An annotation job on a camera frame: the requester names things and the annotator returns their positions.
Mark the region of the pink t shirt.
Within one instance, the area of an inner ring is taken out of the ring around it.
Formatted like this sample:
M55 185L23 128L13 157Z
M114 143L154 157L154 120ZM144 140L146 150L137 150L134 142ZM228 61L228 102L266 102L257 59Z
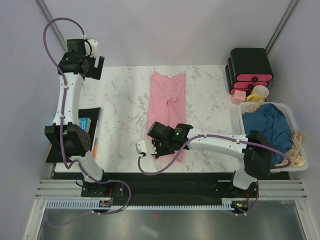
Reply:
M154 72L151 76L147 129L154 122L175 128L186 123L186 74L175 76Z

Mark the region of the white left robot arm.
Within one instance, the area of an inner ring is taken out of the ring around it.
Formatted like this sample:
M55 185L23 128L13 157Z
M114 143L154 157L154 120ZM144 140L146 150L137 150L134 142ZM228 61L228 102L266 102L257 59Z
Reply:
M92 191L99 197L110 191L102 180L104 171L91 153L91 137L79 125L80 94L86 78L100 80L105 58L97 56L98 40L67 40L67 52L54 65L59 74L59 97L52 124L44 128L51 145L60 152L66 169L77 166L86 182L94 182Z

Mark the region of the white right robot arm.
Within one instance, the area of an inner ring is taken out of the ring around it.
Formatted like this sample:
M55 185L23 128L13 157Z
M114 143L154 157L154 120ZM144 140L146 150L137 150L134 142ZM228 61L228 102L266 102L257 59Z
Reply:
M229 184L235 197L242 196L251 183L268 180L272 168L271 144L258 131L249 134L225 135L213 133L179 123L175 128L154 122L147 132L158 158L170 154L179 155L182 150L202 150L224 154L238 159L239 169Z

